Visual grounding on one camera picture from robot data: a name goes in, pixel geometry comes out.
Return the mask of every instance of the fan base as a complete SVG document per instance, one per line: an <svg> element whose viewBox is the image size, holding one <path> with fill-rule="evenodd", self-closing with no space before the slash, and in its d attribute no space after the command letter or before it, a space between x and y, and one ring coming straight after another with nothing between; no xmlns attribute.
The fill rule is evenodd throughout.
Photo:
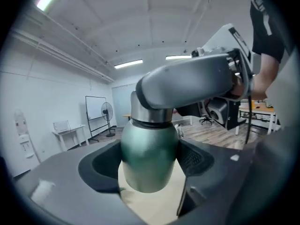
<svg viewBox="0 0 300 225"><path fill-rule="evenodd" d="M106 135L106 137L113 137L115 135L116 135L115 133L109 133L109 134Z"/></svg>

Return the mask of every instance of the green metallic bottle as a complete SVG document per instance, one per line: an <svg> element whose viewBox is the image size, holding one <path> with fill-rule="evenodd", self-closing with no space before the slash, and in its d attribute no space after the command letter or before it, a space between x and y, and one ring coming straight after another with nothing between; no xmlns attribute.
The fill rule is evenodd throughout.
<svg viewBox="0 0 300 225"><path fill-rule="evenodd" d="M121 149L125 179L139 192L157 192L170 179L178 145L172 111L147 110L131 93L131 120L124 127Z"/></svg>

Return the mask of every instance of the black t-shirt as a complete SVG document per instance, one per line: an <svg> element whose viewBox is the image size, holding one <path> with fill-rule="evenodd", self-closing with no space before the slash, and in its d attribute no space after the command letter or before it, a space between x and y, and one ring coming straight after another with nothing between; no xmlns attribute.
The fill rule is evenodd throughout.
<svg viewBox="0 0 300 225"><path fill-rule="evenodd" d="M285 47L262 0L251 0L250 16L254 32L252 51L257 54L264 53L272 56L280 63Z"/></svg>

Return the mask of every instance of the wooden tabletop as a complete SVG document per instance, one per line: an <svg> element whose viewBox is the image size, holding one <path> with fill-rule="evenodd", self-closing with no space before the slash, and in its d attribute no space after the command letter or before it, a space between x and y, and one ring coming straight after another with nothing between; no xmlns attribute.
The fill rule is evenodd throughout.
<svg viewBox="0 0 300 225"><path fill-rule="evenodd" d="M249 110L249 106L247 105L241 105L240 109L247 109ZM261 111L261 112L270 112L273 113L274 112L274 108L267 108L265 103L260 103L260 104L255 104L255 107L252 108L252 111Z"/></svg>

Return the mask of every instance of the fan head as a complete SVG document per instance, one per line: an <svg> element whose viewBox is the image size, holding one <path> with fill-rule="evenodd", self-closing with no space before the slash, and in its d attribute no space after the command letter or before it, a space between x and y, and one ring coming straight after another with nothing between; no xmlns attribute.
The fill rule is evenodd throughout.
<svg viewBox="0 0 300 225"><path fill-rule="evenodd" d="M102 104L101 113L106 121L110 121L113 118L113 107L108 102L105 102Z"/></svg>

